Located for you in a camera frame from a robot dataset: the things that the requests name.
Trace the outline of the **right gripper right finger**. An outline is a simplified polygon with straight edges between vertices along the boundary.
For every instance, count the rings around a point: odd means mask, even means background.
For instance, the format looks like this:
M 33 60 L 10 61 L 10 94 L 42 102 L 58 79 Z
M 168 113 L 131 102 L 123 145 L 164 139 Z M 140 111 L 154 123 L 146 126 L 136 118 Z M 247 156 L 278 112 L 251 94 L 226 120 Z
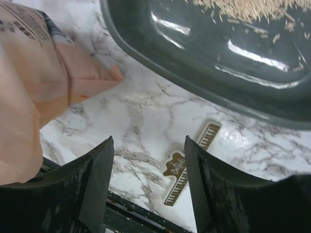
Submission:
M 199 233 L 310 232 L 310 175 L 274 182 L 227 164 L 189 137 L 184 150 Z

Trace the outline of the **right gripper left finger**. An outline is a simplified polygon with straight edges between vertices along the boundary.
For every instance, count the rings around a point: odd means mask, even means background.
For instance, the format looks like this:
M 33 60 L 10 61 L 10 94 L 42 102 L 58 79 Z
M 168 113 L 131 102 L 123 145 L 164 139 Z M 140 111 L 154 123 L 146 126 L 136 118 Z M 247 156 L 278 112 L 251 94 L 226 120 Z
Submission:
M 26 183 L 0 187 L 2 233 L 104 233 L 114 159 L 109 137 L 85 155 Z

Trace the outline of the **orange cat litter bag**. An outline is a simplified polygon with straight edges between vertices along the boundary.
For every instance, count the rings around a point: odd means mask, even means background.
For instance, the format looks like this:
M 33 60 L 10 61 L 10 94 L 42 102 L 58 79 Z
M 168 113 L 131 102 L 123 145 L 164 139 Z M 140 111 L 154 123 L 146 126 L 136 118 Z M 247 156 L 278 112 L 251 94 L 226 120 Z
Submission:
M 69 105 L 118 85 L 42 11 L 0 3 L 0 183 L 25 183 L 42 161 L 40 129 Z

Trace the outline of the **dark green litter tray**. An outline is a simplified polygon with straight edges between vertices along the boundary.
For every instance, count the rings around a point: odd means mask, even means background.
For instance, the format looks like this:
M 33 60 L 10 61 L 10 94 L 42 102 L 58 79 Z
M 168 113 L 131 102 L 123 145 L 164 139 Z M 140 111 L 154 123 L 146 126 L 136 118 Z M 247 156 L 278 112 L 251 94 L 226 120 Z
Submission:
M 311 12 L 300 17 L 294 32 L 285 17 L 233 24 L 212 21 L 208 9 L 191 0 L 103 0 L 101 11 L 117 45 L 130 57 L 174 84 L 204 99 L 267 123 L 297 130 L 311 128 Z M 262 39 L 254 28 L 266 29 Z M 290 66 L 288 72 L 253 61 L 238 48 Z M 293 72 L 297 57 L 307 65 Z

